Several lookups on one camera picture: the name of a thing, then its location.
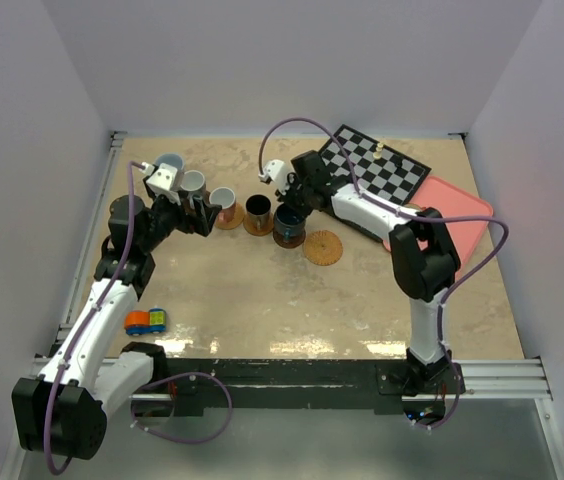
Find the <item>mug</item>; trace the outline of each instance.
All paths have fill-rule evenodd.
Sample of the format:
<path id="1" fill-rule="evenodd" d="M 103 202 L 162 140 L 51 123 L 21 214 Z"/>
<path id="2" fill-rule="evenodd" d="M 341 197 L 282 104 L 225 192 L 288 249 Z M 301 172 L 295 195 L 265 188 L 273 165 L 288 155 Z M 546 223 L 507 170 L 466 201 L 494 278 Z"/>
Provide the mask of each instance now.
<path id="1" fill-rule="evenodd" d="M 202 198 L 206 196 L 206 177 L 199 170 L 184 172 L 182 183 L 180 183 L 180 190 L 185 193 L 191 208 L 193 208 L 194 196 Z"/>
<path id="2" fill-rule="evenodd" d="M 155 162 L 153 164 L 156 167 L 159 167 L 163 163 L 177 168 L 178 170 L 184 171 L 184 159 L 177 153 L 163 153 L 155 159 Z"/>
<path id="3" fill-rule="evenodd" d="M 264 230 L 271 220 L 271 200 L 264 195 L 251 195 L 245 207 L 249 221 L 256 230 Z"/>
<path id="4" fill-rule="evenodd" d="M 281 204 L 275 210 L 273 229 L 283 238 L 284 243 L 301 236 L 305 225 L 306 219 L 286 204 Z"/>
<path id="5" fill-rule="evenodd" d="M 235 208 L 237 206 L 235 192 L 227 187 L 219 187 L 211 192 L 209 203 L 211 205 L 220 205 L 222 211 L 218 214 L 217 221 L 220 223 L 230 223 L 235 217 Z"/>

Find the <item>white wall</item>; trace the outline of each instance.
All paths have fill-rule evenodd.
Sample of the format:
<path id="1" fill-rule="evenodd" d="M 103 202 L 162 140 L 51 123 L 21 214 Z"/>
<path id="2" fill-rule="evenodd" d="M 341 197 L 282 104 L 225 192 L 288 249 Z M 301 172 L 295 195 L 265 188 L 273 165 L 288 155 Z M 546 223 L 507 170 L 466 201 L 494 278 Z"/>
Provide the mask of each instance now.
<path id="1" fill-rule="evenodd" d="M 105 137 L 44 6 L 0 1 L 0 468 L 11 389 L 60 321 Z"/>
<path id="2" fill-rule="evenodd" d="M 253 133 L 307 115 L 446 134 L 474 122 L 540 1 L 44 3 L 116 128 Z"/>
<path id="3" fill-rule="evenodd" d="M 545 0 L 468 137 L 481 193 L 511 225 L 500 265 L 564 433 L 564 0 Z"/>

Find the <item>black and white checkered board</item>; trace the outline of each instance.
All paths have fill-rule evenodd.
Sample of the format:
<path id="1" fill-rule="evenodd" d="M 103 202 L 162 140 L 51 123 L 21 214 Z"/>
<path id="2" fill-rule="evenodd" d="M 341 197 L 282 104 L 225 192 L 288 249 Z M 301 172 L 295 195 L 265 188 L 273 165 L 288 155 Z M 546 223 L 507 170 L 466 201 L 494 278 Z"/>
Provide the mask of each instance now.
<path id="1" fill-rule="evenodd" d="M 431 172 L 426 165 L 387 146 L 382 158 L 376 160 L 373 152 L 378 142 L 346 125 L 335 132 L 335 137 L 355 165 L 358 185 L 398 205 L 408 203 Z M 346 175 L 352 181 L 346 160 L 335 143 L 329 140 L 319 154 L 333 176 Z"/>

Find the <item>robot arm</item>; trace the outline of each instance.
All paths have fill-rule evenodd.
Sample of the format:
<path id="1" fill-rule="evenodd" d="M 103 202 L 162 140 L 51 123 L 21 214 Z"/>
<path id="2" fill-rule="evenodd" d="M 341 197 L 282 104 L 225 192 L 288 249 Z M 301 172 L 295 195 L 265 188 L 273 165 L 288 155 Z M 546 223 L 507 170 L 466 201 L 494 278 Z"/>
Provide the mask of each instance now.
<path id="1" fill-rule="evenodd" d="M 65 369 L 53 408 L 51 452 L 81 459 L 95 455 L 104 439 L 107 419 L 129 395 L 151 379 L 163 378 L 164 351 L 151 344 L 131 344 L 101 374 L 100 366 L 113 337 L 151 278 L 155 268 L 151 252 L 176 229 L 209 235 L 221 207 L 209 205 L 201 197 L 181 196 L 182 174 L 170 165 L 143 164 L 143 172 L 148 175 L 144 183 L 153 203 L 148 208 L 139 197 L 134 197 L 129 255 L 120 276 L 98 307 L 96 299 L 105 291 L 118 266 L 128 230 L 128 196 L 111 204 L 110 236 L 102 244 L 95 282 L 87 304 L 63 343 L 66 348 L 78 336 L 68 365 L 60 348 L 37 378 L 21 378 L 12 391 L 20 444 L 27 450 L 44 449 L 46 407 L 60 365 Z"/>
<path id="2" fill-rule="evenodd" d="M 399 207 L 383 198 L 358 194 L 346 177 L 333 178 L 320 155 L 310 151 L 291 160 L 268 162 L 260 180 L 273 183 L 280 202 L 308 216 L 313 210 L 327 212 L 374 234 L 391 245 L 396 282 L 411 303 L 411 345 L 407 352 L 420 378 L 432 378 L 444 368 L 437 310 L 440 299 L 455 280 L 460 268 L 457 251 L 444 224 L 426 224 L 403 218 L 380 207 L 412 216 L 441 217 L 432 208 L 422 212 Z M 421 249 L 419 242 L 425 242 Z M 443 317 L 442 339 L 445 338 Z"/>

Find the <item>beige table surface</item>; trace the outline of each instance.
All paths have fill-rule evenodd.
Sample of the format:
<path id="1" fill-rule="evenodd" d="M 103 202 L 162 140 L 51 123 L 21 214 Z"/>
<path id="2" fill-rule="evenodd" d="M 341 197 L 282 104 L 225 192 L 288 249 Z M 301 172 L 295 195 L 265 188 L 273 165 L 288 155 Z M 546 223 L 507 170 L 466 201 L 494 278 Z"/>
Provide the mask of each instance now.
<path id="1" fill-rule="evenodd" d="M 290 160 L 318 149 L 323 138 L 269 141 L 265 161 Z M 477 194 L 461 140 L 385 139 L 429 165 L 437 175 Z M 109 202 L 125 194 L 128 161 L 153 162 L 165 152 L 204 172 L 209 190 L 228 186 L 238 201 L 254 193 L 275 200 L 274 187 L 257 178 L 256 138 L 129 138 L 116 167 Z M 148 198 L 136 175 L 136 192 Z M 106 218 L 100 238 L 107 235 Z M 302 248 L 285 250 L 272 237 L 254 237 L 242 226 L 215 229 L 208 238 L 174 232 L 154 252 L 157 264 L 139 309 L 167 311 L 167 331 L 129 337 L 120 328 L 109 351 L 119 354 L 131 338 L 164 346 L 172 357 L 395 358 L 410 338 L 409 302 L 393 279 L 391 256 L 379 243 L 313 213 L 307 233 L 328 229 L 344 245 L 335 265 L 308 262 Z M 480 241 L 470 266 L 492 248 Z M 522 350 L 497 262 L 492 261 L 450 300 L 450 342 L 461 359 L 519 359 Z"/>

